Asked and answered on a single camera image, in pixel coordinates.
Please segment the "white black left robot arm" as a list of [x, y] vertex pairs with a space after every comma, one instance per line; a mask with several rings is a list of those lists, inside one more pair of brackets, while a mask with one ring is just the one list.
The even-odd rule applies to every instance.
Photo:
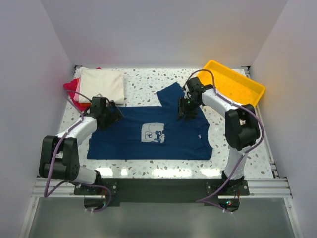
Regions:
[[96, 130], [106, 130], [121, 119], [123, 114], [113, 100], [93, 97], [90, 107], [72, 126], [43, 139], [39, 176], [83, 183], [91, 194], [100, 193], [103, 183], [98, 172], [80, 165], [78, 147]]

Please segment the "blue Mickey t-shirt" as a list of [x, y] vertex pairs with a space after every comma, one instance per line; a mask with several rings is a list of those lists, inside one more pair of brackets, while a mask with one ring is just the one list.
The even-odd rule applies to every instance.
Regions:
[[120, 107], [123, 119], [108, 129], [96, 130], [89, 140], [91, 160], [209, 160], [209, 123], [202, 112], [190, 121], [178, 119], [175, 82], [157, 92], [160, 106]]

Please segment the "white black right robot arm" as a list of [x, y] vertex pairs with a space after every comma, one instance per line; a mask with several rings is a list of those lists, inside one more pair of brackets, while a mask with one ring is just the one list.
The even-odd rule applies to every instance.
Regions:
[[242, 105], [221, 94], [213, 85], [204, 86], [198, 77], [189, 79], [184, 87], [184, 97], [178, 100], [178, 118], [186, 121], [198, 116], [200, 106], [208, 106], [225, 120], [225, 139], [229, 156], [222, 172], [221, 190], [227, 195], [238, 189], [237, 180], [244, 177], [246, 154], [260, 137], [260, 128], [253, 105]]

